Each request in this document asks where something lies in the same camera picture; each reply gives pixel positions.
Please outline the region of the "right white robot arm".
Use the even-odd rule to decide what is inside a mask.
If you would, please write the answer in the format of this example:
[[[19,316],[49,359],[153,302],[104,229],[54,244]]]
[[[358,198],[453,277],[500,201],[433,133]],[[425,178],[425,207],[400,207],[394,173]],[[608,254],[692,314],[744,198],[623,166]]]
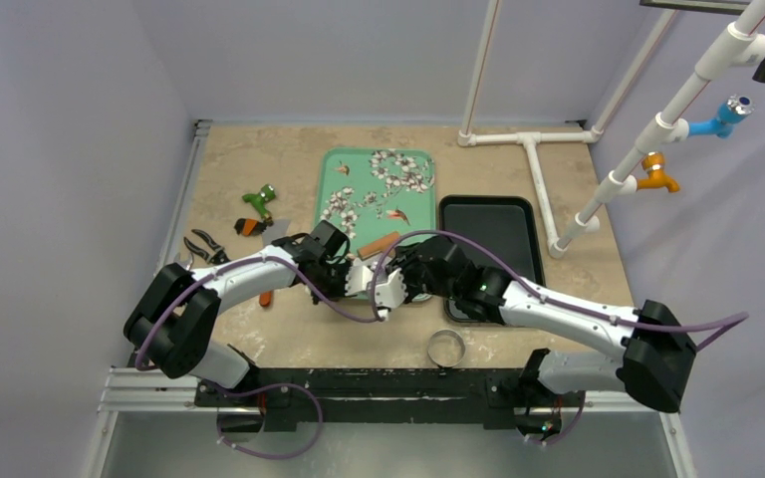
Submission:
[[[662,303],[613,306],[559,293],[498,259],[475,263],[445,235],[395,247],[384,269],[399,274],[409,299],[438,296],[478,323],[544,331],[588,347],[585,353],[534,354],[519,379],[531,404],[556,394],[612,390],[659,412],[681,409],[698,346]]]

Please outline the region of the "green floral tray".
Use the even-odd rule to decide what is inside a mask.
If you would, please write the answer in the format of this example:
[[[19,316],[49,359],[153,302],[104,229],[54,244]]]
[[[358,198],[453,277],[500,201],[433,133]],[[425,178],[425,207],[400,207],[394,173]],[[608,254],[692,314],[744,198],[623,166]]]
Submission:
[[[349,236],[346,262],[396,232],[436,227],[436,170],[418,149],[336,147],[325,153],[313,223],[326,220]]]

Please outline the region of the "metal scraper wooden handle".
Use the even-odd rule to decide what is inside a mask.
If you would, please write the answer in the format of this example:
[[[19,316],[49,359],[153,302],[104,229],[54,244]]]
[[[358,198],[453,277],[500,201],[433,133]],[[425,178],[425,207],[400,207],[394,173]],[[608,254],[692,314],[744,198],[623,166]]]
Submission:
[[[273,224],[262,233],[262,245],[266,247],[274,240],[285,237],[290,224],[290,219],[275,219]],[[261,294],[259,296],[259,306],[263,309],[270,308],[273,302],[273,295],[274,293],[272,291]]]

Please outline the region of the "wooden rolling pin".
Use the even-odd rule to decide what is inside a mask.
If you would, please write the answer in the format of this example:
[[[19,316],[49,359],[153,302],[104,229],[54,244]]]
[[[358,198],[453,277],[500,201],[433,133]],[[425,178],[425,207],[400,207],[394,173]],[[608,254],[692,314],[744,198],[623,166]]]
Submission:
[[[397,231],[390,232],[386,234],[385,236],[375,239],[371,243],[360,247],[357,250],[357,256],[362,260],[366,260],[378,254],[381,254],[399,237],[400,237],[400,234]]]

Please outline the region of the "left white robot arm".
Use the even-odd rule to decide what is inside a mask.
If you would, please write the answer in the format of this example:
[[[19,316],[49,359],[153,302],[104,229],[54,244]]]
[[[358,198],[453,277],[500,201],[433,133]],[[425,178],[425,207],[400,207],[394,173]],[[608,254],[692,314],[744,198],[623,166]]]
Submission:
[[[256,397],[253,361],[212,337],[217,318],[266,292],[305,284],[323,302],[341,298],[350,265],[348,236],[328,221],[309,233],[273,240],[223,265],[187,270],[172,263],[154,276],[124,326],[134,365],[169,378],[192,375],[218,385],[231,406]]]

